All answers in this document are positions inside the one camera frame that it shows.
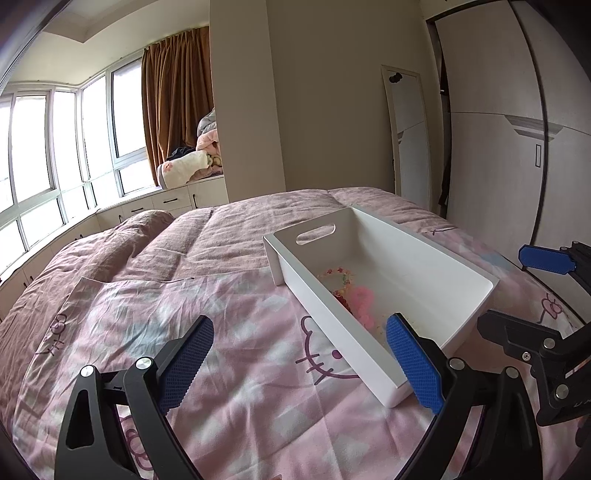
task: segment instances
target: ceiling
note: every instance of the ceiling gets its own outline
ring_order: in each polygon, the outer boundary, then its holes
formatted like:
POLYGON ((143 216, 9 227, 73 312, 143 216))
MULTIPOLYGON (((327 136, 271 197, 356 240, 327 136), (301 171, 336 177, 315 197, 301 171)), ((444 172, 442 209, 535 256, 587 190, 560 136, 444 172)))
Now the ceiling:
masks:
POLYGON ((144 6, 136 8, 140 4, 137 0, 74 0, 51 22, 51 28, 42 31, 29 47, 12 74, 11 82, 79 85, 117 60, 155 41, 188 28, 209 24, 209 0, 141 1, 144 6), (85 33, 98 28, 98 18, 115 18, 121 15, 124 7, 136 9, 81 41, 85 33), (74 38, 72 23, 68 24, 69 31, 64 24, 61 30, 54 25, 60 17, 70 21, 73 15, 79 17, 80 38, 74 38), (87 20, 88 24, 80 20, 88 18, 91 18, 87 20))
POLYGON ((109 25, 155 1, 72 0, 45 31, 84 43, 109 25))

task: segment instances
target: pink duvet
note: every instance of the pink duvet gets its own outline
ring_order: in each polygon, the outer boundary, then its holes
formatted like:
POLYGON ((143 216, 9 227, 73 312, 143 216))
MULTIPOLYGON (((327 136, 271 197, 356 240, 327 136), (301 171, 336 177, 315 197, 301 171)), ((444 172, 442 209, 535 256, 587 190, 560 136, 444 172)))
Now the pink duvet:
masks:
MULTIPOLYGON (((405 223, 497 276, 491 307, 564 336, 573 331, 562 306, 517 267, 445 220, 379 190, 278 194, 194 210, 174 222, 167 213, 147 212, 67 247, 0 326, 0 342, 6 346, 12 337, 12 347, 20 347, 2 351, 1 360, 15 361, 0 362, 0 380, 12 381, 0 394, 0 414, 38 475, 53 477, 61 416, 83 365, 126 368, 204 313, 216 328, 212 351, 168 418, 205 478, 395 477, 430 411, 414 396, 397 408, 381 406, 289 289, 273 285, 261 242, 264 233, 351 204, 405 223)), ((476 369, 516 366, 537 410, 528 368, 500 347, 473 332, 457 354, 476 369)), ((125 411, 121 417, 142 475, 151 478, 132 421, 125 411)), ((475 421, 451 475, 462 465, 475 421)), ((574 457, 575 431, 573 421, 540 429, 545 478, 558 478, 574 457)))

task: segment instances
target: brown curtain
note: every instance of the brown curtain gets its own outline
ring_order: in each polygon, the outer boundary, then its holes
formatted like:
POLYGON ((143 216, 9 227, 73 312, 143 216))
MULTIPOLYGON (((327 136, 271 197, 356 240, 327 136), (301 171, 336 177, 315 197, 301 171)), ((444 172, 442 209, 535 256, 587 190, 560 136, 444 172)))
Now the brown curtain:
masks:
POLYGON ((154 183, 156 169, 172 151, 196 145, 197 124, 213 108, 209 27, 156 42, 142 59, 146 149, 154 183))

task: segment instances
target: bin handle hole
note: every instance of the bin handle hole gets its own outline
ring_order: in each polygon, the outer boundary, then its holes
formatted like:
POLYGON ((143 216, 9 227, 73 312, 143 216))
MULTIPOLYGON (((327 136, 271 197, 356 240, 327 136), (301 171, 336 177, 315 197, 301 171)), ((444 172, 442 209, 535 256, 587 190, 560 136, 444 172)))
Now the bin handle hole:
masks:
POLYGON ((332 235, 335 232, 335 230, 336 230, 336 226, 334 225, 334 223, 331 223, 329 225, 322 225, 322 226, 319 226, 318 228, 314 228, 314 229, 309 230, 307 232, 300 233, 296 237, 295 242, 298 245, 309 244, 310 242, 313 242, 314 240, 319 240, 321 238, 324 238, 325 236, 332 235))

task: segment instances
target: white drawer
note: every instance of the white drawer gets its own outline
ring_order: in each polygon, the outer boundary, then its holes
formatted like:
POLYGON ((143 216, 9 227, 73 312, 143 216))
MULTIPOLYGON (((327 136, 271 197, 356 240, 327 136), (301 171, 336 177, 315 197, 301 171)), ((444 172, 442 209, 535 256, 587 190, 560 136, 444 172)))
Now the white drawer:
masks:
POLYGON ((76 227, 76 238, 84 238, 101 231, 99 221, 95 215, 88 217, 76 227))
POLYGON ((145 212, 146 210, 153 210, 153 208, 154 205, 152 204, 151 197, 146 197, 121 205, 121 209, 123 210, 123 218, 125 219, 131 218, 140 212, 145 212))
POLYGON ((56 238, 53 242, 50 243, 49 248, 53 255, 57 255, 62 248, 66 245, 70 245, 74 240, 76 240, 78 236, 76 235, 76 229, 73 228, 72 230, 67 231, 61 237, 56 238))
POLYGON ((187 190, 187 187, 166 190, 157 195, 153 195, 152 202, 156 210, 171 211, 191 206, 191 200, 189 200, 189 191, 187 190))
POLYGON ((190 212, 191 210, 193 210, 191 207, 183 207, 183 208, 177 208, 174 210, 169 210, 168 212, 175 218, 180 217, 182 214, 190 212))
POLYGON ((16 270, 9 279, 0 284, 0 320, 8 316, 8 312, 27 288, 27 278, 22 270, 16 270))
POLYGON ((52 258, 53 252, 51 248, 46 247, 22 266, 22 271, 27 278, 27 284, 30 285, 37 278, 52 258))
POLYGON ((216 207, 228 203, 226 180, 223 177, 203 180, 189 185, 194 208, 216 207))
POLYGON ((100 231, 103 232, 109 228, 114 228, 123 221, 123 210, 121 207, 113 207, 96 214, 99 221, 100 231))

